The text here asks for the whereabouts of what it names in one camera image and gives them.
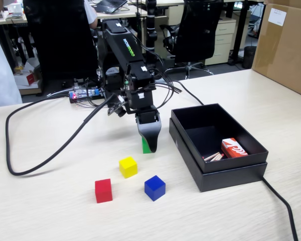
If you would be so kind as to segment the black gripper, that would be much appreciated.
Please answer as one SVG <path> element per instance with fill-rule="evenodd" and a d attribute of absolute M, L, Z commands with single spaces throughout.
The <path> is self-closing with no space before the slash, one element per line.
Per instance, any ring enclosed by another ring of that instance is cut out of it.
<path fill-rule="evenodd" d="M 135 115 L 137 129 L 142 137 L 143 153 L 155 153 L 162 123 L 154 106 L 152 90 L 128 90 L 126 100 L 126 112 Z"/>

